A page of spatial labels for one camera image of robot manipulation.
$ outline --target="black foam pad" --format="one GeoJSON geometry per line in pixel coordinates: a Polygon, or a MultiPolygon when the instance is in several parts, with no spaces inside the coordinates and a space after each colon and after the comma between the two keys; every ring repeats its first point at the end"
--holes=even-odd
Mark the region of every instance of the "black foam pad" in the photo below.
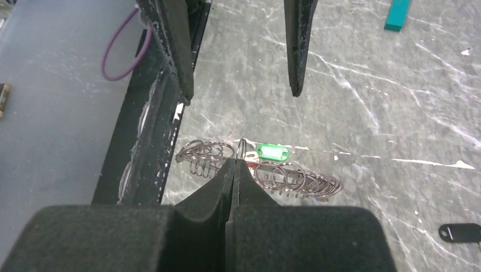
{"type": "Polygon", "coordinates": [[[174,208],[62,206],[27,224],[2,272],[158,270],[174,208]]]}
{"type": "Polygon", "coordinates": [[[249,207],[234,212],[234,269],[396,271],[381,225],[356,207],[249,207]]]}

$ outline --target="gray table surface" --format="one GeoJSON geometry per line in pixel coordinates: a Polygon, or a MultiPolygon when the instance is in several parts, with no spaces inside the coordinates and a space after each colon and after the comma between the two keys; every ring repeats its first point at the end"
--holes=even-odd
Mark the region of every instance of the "gray table surface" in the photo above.
{"type": "MultiPolygon", "coordinates": [[[[0,120],[0,264],[39,209],[89,204],[129,76],[107,82],[100,59],[135,1],[18,1],[0,33],[0,82],[12,93],[0,120]]],[[[135,18],[111,50],[108,72],[133,61],[135,18]]]]}
{"type": "MultiPolygon", "coordinates": [[[[308,147],[291,148],[289,161],[341,179],[327,205],[373,212],[399,271],[481,271],[478,245],[437,233],[481,224],[480,2],[412,1],[401,33],[383,30],[390,3],[319,1],[304,91],[293,98],[282,1],[214,1],[176,152],[240,137],[308,147]]],[[[174,163],[163,203],[204,183],[174,163]]]]}

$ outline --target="white scratch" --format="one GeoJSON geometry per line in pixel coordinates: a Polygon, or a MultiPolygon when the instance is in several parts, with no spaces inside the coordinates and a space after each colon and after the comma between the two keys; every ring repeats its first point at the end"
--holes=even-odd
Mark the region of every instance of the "white scratch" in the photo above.
{"type": "Polygon", "coordinates": [[[378,134],[379,133],[379,123],[378,123],[377,119],[375,118],[374,114],[369,110],[368,106],[366,106],[366,103],[364,103],[364,100],[361,98],[359,93],[357,93],[356,89],[354,87],[352,87],[352,85],[345,79],[342,79],[341,82],[339,82],[339,84],[343,88],[350,89],[350,91],[354,94],[354,96],[357,98],[357,100],[359,100],[362,107],[366,110],[369,118],[373,121],[374,126],[371,126],[373,132],[375,134],[378,134]]]}
{"type": "Polygon", "coordinates": [[[288,147],[288,148],[293,148],[293,147],[292,147],[290,144],[286,144],[286,145],[284,145],[284,144],[280,144],[280,143],[278,143],[277,145],[278,145],[278,146],[284,146],[284,147],[288,147]]]}
{"type": "Polygon", "coordinates": [[[381,159],[381,157],[379,157],[379,156],[361,155],[361,157],[365,157],[365,158],[373,158],[373,159],[381,159]]]}
{"type": "Polygon", "coordinates": [[[210,119],[208,119],[208,118],[207,118],[205,115],[203,115],[202,113],[199,113],[199,114],[200,114],[203,118],[205,118],[205,120],[206,120],[207,122],[209,122],[209,124],[211,124],[214,128],[216,128],[217,130],[220,131],[220,129],[219,129],[214,123],[212,123],[212,121],[211,121],[210,119]]]}
{"type": "Polygon", "coordinates": [[[419,47],[419,48],[421,48],[423,51],[428,52],[428,53],[429,53],[431,56],[433,56],[435,59],[441,61],[442,64],[444,64],[445,66],[451,68],[452,70],[454,70],[454,71],[456,71],[456,72],[458,72],[458,73],[461,73],[461,74],[463,74],[463,75],[466,75],[465,72],[463,72],[463,71],[455,68],[455,67],[452,66],[451,64],[445,62],[442,58],[440,58],[438,55],[434,54],[431,50],[427,49],[426,47],[424,47],[424,46],[422,46],[422,45],[420,45],[420,44],[418,44],[418,43],[416,43],[416,46],[419,47]]]}
{"type": "Polygon", "coordinates": [[[464,169],[475,170],[474,167],[470,166],[469,164],[464,163],[462,160],[457,161],[455,164],[442,164],[442,163],[435,163],[433,161],[427,161],[427,160],[406,160],[406,159],[391,159],[391,160],[394,160],[396,162],[429,164],[429,165],[433,165],[433,166],[446,166],[446,167],[464,168],[464,169]]]}
{"type": "Polygon", "coordinates": [[[472,144],[474,144],[474,148],[476,150],[480,149],[481,148],[481,141],[474,138],[473,136],[467,134],[466,132],[462,131],[460,128],[458,128],[457,126],[455,125],[451,125],[451,124],[447,124],[446,122],[443,122],[441,121],[439,118],[437,117],[433,117],[433,116],[430,116],[428,114],[426,114],[430,119],[432,119],[433,121],[435,121],[436,123],[440,124],[441,126],[445,126],[447,128],[449,128],[450,130],[452,130],[453,132],[459,134],[462,138],[464,138],[466,141],[468,142],[471,142],[472,144]]]}

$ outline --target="marble-patterned surface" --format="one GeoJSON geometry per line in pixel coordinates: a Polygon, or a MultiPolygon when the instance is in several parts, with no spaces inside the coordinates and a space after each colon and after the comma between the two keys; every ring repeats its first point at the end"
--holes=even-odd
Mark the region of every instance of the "marble-patterned surface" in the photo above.
{"type": "MultiPolygon", "coordinates": [[[[308,147],[289,160],[344,182],[328,205],[372,211],[399,271],[481,271],[478,245],[437,234],[481,224],[479,1],[412,1],[401,33],[383,30],[390,2],[319,1],[293,98],[282,1],[214,1],[176,150],[240,137],[308,147]]],[[[174,163],[163,203],[205,182],[174,163]]]]}

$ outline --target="purple cable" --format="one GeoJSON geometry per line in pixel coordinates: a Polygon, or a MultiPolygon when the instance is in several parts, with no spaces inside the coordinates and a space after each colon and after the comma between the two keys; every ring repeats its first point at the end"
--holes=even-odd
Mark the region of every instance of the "purple cable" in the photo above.
{"type": "Polygon", "coordinates": [[[110,52],[113,42],[115,41],[117,36],[120,34],[122,29],[124,29],[127,23],[129,23],[129,21],[135,16],[137,11],[138,11],[138,8],[134,8],[134,10],[132,10],[132,12],[129,14],[127,18],[125,18],[124,22],[120,25],[120,27],[117,29],[115,34],[113,34],[113,37],[108,42],[107,48],[104,52],[104,56],[102,57],[102,64],[100,65],[100,69],[102,70],[102,76],[108,81],[117,81],[122,78],[125,78],[130,72],[132,72],[132,70],[134,70],[134,68],[137,66],[137,64],[140,62],[145,52],[147,51],[147,46],[149,46],[150,36],[152,34],[152,28],[150,27],[149,23],[147,24],[147,35],[145,35],[145,41],[144,41],[144,44],[142,45],[142,49],[140,49],[140,52],[138,52],[137,57],[134,59],[134,62],[132,63],[132,65],[125,72],[123,72],[118,76],[107,75],[105,68],[106,68],[108,52],[110,52]]]}

